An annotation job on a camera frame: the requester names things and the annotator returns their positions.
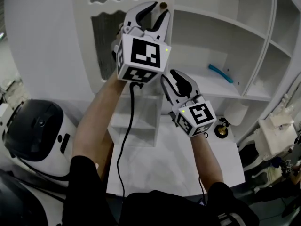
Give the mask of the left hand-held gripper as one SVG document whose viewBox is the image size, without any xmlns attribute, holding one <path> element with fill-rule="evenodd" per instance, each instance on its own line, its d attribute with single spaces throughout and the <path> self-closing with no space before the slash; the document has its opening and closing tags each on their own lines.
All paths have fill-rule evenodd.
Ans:
<svg viewBox="0 0 301 226">
<path fill-rule="evenodd" d="M 141 24 L 157 4 L 145 2 L 128 10 L 120 37 L 113 43 L 118 80 L 151 83 L 164 72 L 171 52 L 165 42 L 170 12 L 166 9 L 151 29 L 142 29 Z"/>
</svg>

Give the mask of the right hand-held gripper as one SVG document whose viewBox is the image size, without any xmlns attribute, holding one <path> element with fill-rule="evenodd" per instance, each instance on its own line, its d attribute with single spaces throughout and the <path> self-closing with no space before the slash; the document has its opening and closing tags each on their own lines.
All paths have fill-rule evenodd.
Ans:
<svg viewBox="0 0 301 226">
<path fill-rule="evenodd" d="M 188 137 L 207 132 L 216 121 L 211 103 L 200 95 L 197 83 L 190 76 L 175 69 L 170 70 L 170 73 L 178 91 L 165 75 L 161 75 L 160 84 L 171 104 L 169 115 L 172 121 Z"/>
</svg>

